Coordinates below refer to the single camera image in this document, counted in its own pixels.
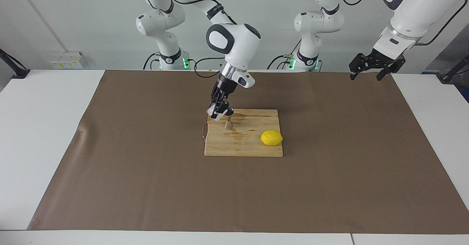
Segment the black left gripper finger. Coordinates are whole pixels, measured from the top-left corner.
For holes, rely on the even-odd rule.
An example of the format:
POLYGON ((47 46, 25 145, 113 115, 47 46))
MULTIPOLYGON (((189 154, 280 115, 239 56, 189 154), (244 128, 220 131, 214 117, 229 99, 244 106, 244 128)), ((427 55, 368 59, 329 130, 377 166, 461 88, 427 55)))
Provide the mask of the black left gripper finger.
POLYGON ((368 61, 370 57, 363 53, 358 53, 355 58, 349 63, 350 79, 353 81, 356 79, 359 73, 368 70, 368 61))
POLYGON ((386 62, 382 64, 382 70, 377 74, 376 79, 377 81, 381 81, 385 76, 390 75, 392 73, 397 73, 401 67, 406 62, 404 57, 399 57, 397 60, 392 62, 386 62))

